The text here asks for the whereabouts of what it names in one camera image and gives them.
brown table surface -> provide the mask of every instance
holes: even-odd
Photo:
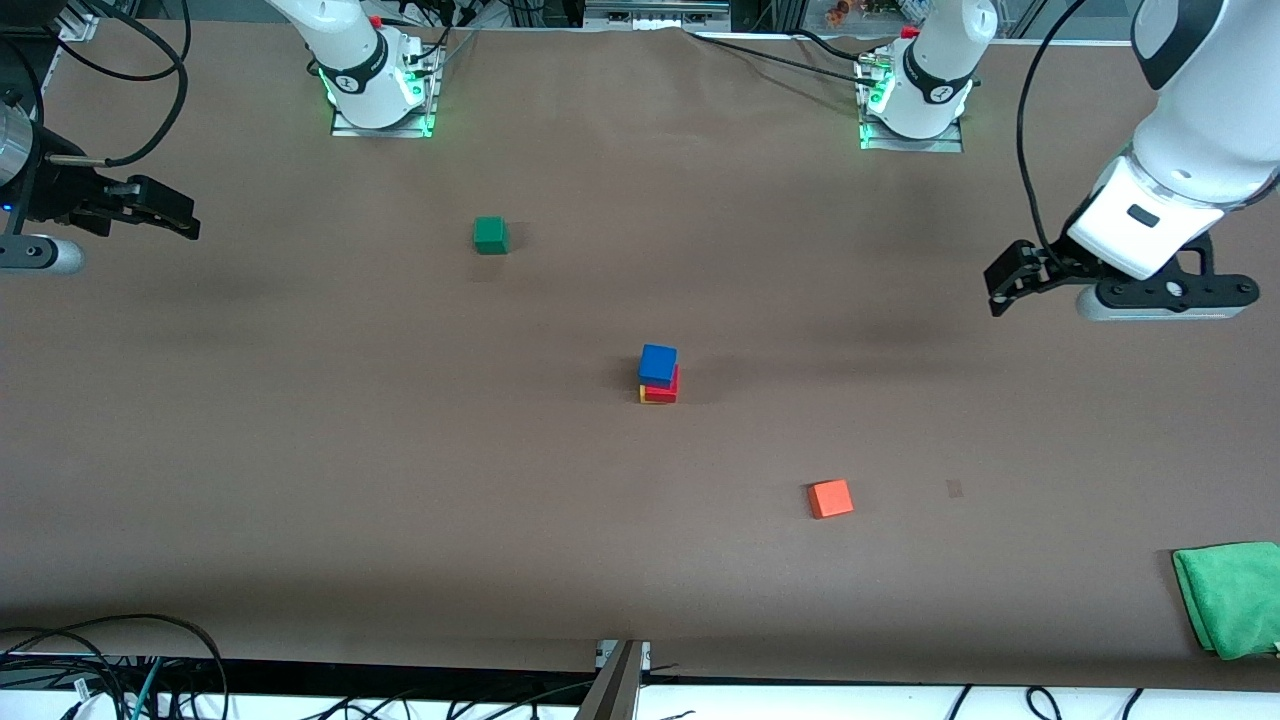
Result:
[[[88,51],[159,63],[114,23]],[[0,610],[173,612],[233,657],[585,669],[628,635],[686,674],[1280,687],[1199,651],[1169,565],[1276,538],[1280,202],[1216,233],[1263,287],[1236,320],[992,319],[1030,51],[988,53],[959,156],[861,151],[841,82],[678,31],[481,33],[436,137],[370,141],[328,136],[291,27],[197,23],[131,170],[200,242],[63,231],[82,274],[0,283]],[[172,82],[64,59],[49,126],[119,155]],[[1050,53],[1052,229],[1152,102],[1125,49]],[[678,405],[636,404],[645,342]],[[809,519],[832,477],[856,512]]]

stacked blocks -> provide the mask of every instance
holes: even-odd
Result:
[[[664,345],[645,345],[640,352],[640,402],[669,405],[680,393],[680,366],[676,348]]]
[[[849,495],[849,483],[842,478],[809,486],[809,511],[815,520],[854,511],[854,498]]]
[[[507,242],[507,223],[500,217],[476,218],[475,231],[471,233],[476,252],[480,255],[506,255],[511,252]]]

teal cable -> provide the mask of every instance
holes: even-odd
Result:
[[[151,693],[151,683],[156,679],[156,673],[160,671],[160,664],[164,662],[163,657],[156,657],[156,661],[151,665],[151,671],[147,673],[147,679],[142,680],[142,691],[138,693],[138,702],[133,705],[133,714],[129,715],[129,720],[138,720],[142,717],[142,705],[147,701],[147,694]]]

blue cube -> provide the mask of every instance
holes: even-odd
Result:
[[[676,348],[645,345],[640,352],[640,384],[671,389],[676,377]]]

green microfiber towel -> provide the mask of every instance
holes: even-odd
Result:
[[[1240,542],[1174,552],[1174,570],[1201,647],[1222,660],[1280,643],[1280,546]]]

